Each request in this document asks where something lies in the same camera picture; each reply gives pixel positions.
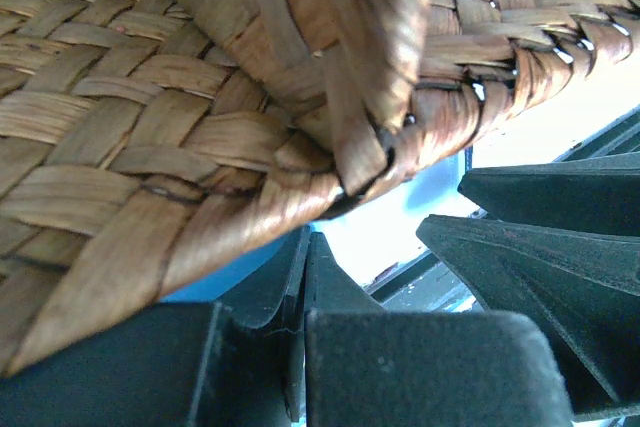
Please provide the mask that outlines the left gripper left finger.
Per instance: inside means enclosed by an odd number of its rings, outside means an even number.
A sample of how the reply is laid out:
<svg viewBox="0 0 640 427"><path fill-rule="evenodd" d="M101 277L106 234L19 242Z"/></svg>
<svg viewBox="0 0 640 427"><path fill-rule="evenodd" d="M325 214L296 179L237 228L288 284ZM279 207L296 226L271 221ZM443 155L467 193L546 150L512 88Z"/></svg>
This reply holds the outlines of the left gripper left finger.
<svg viewBox="0 0 640 427"><path fill-rule="evenodd" d="M305 263L311 230L286 239L221 298L214 366L216 422L296 422L304 377Z"/></svg>

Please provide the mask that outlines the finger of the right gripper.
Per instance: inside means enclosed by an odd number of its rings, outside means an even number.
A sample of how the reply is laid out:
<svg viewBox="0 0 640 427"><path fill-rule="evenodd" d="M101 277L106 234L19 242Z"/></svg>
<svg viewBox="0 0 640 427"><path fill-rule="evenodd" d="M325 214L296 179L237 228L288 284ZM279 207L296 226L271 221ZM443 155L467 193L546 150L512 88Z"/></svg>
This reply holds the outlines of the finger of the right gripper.
<svg viewBox="0 0 640 427"><path fill-rule="evenodd" d="M506 222L639 235L639 154L476 168L458 191Z"/></svg>
<svg viewBox="0 0 640 427"><path fill-rule="evenodd" d="M573 404L638 401L638 238L437 215L417 235L483 307L537 324Z"/></svg>

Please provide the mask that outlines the blue leather card holder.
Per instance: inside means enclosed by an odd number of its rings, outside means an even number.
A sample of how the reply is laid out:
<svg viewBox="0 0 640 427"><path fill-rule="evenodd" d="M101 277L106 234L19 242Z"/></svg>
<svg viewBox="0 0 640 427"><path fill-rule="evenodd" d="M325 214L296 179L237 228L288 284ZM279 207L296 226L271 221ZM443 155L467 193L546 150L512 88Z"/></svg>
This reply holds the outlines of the blue leather card holder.
<svg viewBox="0 0 640 427"><path fill-rule="evenodd" d="M325 235L338 265L367 287L425 250L416 235L425 217L464 209L457 193L464 173L465 155L454 154L371 202L337 218L313 222L311 229ZM160 300L213 301L271 260L291 236L284 234Z"/></svg>

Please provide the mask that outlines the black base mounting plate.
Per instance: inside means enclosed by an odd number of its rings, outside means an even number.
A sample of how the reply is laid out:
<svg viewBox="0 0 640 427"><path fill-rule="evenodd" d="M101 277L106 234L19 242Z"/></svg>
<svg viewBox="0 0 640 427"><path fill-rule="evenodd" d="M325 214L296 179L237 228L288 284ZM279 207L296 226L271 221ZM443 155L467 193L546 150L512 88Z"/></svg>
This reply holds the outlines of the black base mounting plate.
<svg viewBox="0 0 640 427"><path fill-rule="evenodd" d="M616 154L639 154L639 111L633 109L554 162L577 161ZM474 219L496 220L477 205ZM433 253L427 252L369 288L372 297L392 310L453 311L472 305L469 289Z"/></svg>

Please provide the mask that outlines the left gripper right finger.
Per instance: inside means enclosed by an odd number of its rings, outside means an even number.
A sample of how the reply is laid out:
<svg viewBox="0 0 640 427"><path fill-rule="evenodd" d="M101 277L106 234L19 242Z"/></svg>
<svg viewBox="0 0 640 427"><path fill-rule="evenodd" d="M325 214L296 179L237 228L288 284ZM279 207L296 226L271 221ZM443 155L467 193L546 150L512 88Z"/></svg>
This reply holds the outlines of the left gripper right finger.
<svg viewBox="0 0 640 427"><path fill-rule="evenodd" d="M514 312L389 311L336 263L324 235L306 263L311 426L568 426L551 347Z"/></svg>

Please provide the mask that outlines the woven brown divided tray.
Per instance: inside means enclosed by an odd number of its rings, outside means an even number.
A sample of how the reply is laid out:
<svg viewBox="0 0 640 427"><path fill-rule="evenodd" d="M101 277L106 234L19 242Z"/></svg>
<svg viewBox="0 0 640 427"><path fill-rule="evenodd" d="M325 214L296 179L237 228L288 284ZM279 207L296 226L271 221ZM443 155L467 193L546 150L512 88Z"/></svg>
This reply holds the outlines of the woven brown divided tray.
<svg viewBox="0 0 640 427"><path fill-rule="evenodd" d="M1 373L639 53L639 0L1 0Z"/></svg>

